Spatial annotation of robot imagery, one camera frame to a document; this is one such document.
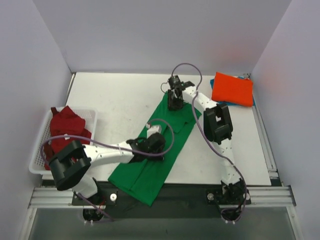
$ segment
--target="green towel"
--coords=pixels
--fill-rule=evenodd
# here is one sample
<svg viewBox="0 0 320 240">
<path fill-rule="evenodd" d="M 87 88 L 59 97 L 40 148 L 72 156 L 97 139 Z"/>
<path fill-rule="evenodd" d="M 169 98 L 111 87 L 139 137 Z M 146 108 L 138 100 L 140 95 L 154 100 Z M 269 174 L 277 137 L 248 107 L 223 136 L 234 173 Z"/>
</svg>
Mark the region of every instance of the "green towel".
<svg viewBox="0 0 320 240">
<path fill-rule="evenodd" d="M 171 150 L 164 155 L 164 160 L 152 161 L 145 159 L 142 162 L 120 163 L 108 179 L 109 182 L 116 185 L 122 191 L 149 206 L 156 199 L 178 154 L 196 123 L 190 104 L 186 104 L 183 109 L 178 111 L 169 111 L 167 98 L 167 94 L 165 94 L 149 119 L 164 119 L 173 128 L 174 143 Z M 198 111 L 196 111 L 196 114 L 198 118 L 201 115 Z M 161 125 L 161 134 L 165 138 L 164 149 L 167 149 L 172 141 L 170 129 L 161 121 L 154 121 L 152 124 Z M 144 127 L 139 137 L 146 136 L 147 128 Z"/>
</svg>

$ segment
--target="metal frame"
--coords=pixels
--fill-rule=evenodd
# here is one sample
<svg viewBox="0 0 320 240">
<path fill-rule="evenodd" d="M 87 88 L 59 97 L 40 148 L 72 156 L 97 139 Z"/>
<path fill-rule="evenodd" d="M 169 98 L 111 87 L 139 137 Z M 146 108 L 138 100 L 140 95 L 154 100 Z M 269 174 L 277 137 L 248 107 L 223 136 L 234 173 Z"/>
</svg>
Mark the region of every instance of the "metal frame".
<svg viewBox="0 0 320 240">
<path fill-rule="evenodd" d="M 67 91 L 66 99 L 68 100 L 76 73 L 72 74 L 70 84 Z M 271 146 L 268 140 L 267 132 L 262 120 L 261 113 L 255 103 L 253 109 L 253 115 L 255 118 L 255 123 L 257 126 L 259 138 L 261 141 L 261 146 L 263 154 L 265 157 L 265 162 L 268 168 L 270 179 L 279 179 L 277 166 L 273 157 Z M 286 207 L 288 212 L 288 217 L 291 222 L 291 226 L 295 235 L 295 238 L 298 240 L 303 239 L 302 231 L 300 224 L 298 222 L 298 217 L 295 210 L 295 199 L 290 187 L 287 186 L 265 186 L 257 187 L 250 186 L 248 187 L 251 195 L 252 204 L 247 205 L 248 208 L 263 207 L 263 208 L 274 208 L 274 207 Z M 19 239 L 28 239 L 28 236 L 31 232 L 34 218 L 37 212 L 37 209 L 84 209 L 92 208 L 90 206 L 73 206 L 71 204 L 73 199 L 73 192 L 71 190 L 67 191 L 57 191 L 54 187 L 37 187 L 34 189 L 28 212 L 26 215 L 26 220 L 24 222 L 23 228 L 21 230 Z"/>
</svg>

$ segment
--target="green fabric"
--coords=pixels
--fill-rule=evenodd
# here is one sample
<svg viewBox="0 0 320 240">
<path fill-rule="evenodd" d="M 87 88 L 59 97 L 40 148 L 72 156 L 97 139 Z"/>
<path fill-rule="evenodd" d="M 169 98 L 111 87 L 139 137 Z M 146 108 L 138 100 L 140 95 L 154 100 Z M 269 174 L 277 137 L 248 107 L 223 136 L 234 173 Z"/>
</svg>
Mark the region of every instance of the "green fabric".
<svg viewBox="0 0 320 240">
<path fill-rule="evenodd" d="M 181 110 L 169 111 L 167 98 L 167 94 L 165 94 L 149 119 L 166 120 L 173 128 L 174 143 L 171 150 L 164 155 L 164 160 L 152 161 L 145 159 L 142 162 L 130 164 L 121 163 L 108 179 L 109 182 L 116 185 L 122 191 L 149 206 L 151 206 L 156 199 L 178 154 L 186 143 L 188 136 L 196 123 L 190 104 L 185 105 Z M 198 118 L 201 115 L 197 110 L 196 114 Z M 170 129 L 161 121 L 154 121 L 152 124 L 161 125 L 161 134 L 166 141 L 164 149 L 167 149 L 172 142 Z M 147 128 L 145 127 L 139 137 L 146 136 Z"/>
</svg>

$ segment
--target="tabletop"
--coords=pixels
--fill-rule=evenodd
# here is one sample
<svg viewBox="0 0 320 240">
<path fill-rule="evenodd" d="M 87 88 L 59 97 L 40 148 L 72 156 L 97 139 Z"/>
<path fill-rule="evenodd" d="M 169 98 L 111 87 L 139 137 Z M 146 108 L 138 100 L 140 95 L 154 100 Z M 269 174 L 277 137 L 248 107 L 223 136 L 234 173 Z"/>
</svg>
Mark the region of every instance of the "tabletop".
<svg viewBox="0 0 320 240">
<path fill-rule="evenodd" d="M 77 72 L 67 99 L 70 107 L 95 108 L 98 111 L 94 139 L 116 144 L 136 138 L 163 97 L 160 85 L 169 74 Z M 203 76 L 199 90 L 211 96 L 210 79 Z M 197 75 L 179 75 L 181 81 L 197 84 Z M 251 107 L 229 107 L 233 132 L 232 149 L 236 166 L 247 185 L 270 186 L 263 148 Z M 207 146 L 195 125 L 179 153 L 166 183 L 221 184 L 221 158 Z M 88 170 L 97 181 L 107 181 L 117 163 Z"/>
</svg>

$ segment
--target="blue cloth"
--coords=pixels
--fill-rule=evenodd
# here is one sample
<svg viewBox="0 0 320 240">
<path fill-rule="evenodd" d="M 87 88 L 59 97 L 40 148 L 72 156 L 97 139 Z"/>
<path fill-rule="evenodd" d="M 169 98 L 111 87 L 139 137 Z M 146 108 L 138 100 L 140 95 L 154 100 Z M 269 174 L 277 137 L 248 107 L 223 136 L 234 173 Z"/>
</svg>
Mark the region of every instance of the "blue cloth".
<svg viewBox="0 0 320 240">
<path fill-rule="evenodd" d="M 238 79 L 245 79 L 243 76 L 238 76 Z M 214 82 L 215 82 L 215 79 L 211 79 L 210 80 L 210 85 L 211 85 L 211 89 L 214 89 Z M 256 105 L 255 103 L 255 99 L 254 99 L 254 96 L 252 96 L 252 99 L 253 99 L 253 106 Z M 227 101 L 219 101 L 218 103 L 225 103 L 227 104 L 228 106 L 240 106 L 239 104 L 236 104 L 236 103 L 233 103 L 233 102 L 227 102 Z"/>
</svg>

